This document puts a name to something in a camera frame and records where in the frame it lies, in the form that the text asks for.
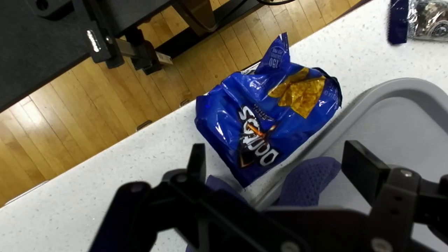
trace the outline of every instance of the gray plastic container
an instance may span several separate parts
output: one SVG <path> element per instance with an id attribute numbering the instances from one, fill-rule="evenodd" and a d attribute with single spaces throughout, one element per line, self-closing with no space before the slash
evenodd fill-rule
<path id="1" fill-rule="evenodd" d="M 448 174 L 448 97 L 436 86 L 417 79 L 391 80 L 362 93 L 278 173 L 256 206 L 277 199 L 281 181 L 300 160 L 333 157 L 341 161 L 345 140 L 358 140 L 386 164 L 410 168 L 438 182 Z M 323 191 L 319 206 L 369 212 L 368 203 L 341 173 Z M 415 224 L 412 237 L 432 250 L 448 251 L 425 226 Z"/>

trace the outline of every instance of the white countertop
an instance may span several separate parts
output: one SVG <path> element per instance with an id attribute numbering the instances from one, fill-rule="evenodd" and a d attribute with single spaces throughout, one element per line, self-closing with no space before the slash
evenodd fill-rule
<path id="1" fill-rule="evenodd" d="M 428 80 L 448 91 L 445 44 L 386 42 L 387 0 L 373 0 L 291 47 L 292 62 L 319 66 L 341 84 L 344 105 L 363 90 L 397 77 Z M 130 181 L 158 185 L 162 175 L 186 166 L 193 143 L 194 103 L 48 181 L 0 209 L 0 251 L 86 251 L 116 189 Z M 207 146 L 207 173 L 235 185 L 223 163 Z M 268 177 L 249 188 L 256 195 Z M 166 231 L 152 251 L 183 251 Z"/>

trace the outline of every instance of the wooden floor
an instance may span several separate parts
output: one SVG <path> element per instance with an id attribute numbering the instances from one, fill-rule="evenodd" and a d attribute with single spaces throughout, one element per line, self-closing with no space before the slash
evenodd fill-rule
<path id="1" fill-rule="evenodd" d="M 211 0 L 215 9 L 225 0 Z M 286 31 L 295 44 L 331 23 L 356 0 L 295 0 L 261 7 L 151 76 L 125 62 L 109 70 L 83 61 L 0 114 L 0 206 L 156 121 L 258 61 Z M 141 26 L 160 45 L 186 27 L 173 9 Z"/>

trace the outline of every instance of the blue bag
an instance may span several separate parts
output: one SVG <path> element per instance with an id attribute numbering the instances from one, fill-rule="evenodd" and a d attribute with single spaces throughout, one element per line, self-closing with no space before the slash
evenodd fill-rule
<path id="1" fill-rule="evenodd" d="M 247 187 L 317 132 L 340 108 L 335 79 L 289 62 L 286 35 L 254 72 L 232 73 L 195 100 L 195 128 Z"/>

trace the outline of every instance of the blue chip bag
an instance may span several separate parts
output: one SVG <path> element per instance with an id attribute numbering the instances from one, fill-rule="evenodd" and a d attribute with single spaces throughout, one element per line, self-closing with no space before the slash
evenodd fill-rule
<path id="1" fill-rule="evenodd" d="M 242 187 L 284 161 L 340 108 L 335 79 L 289 62 L 281 34 L 249 73 L 195 100 L 195 128 Z"/>

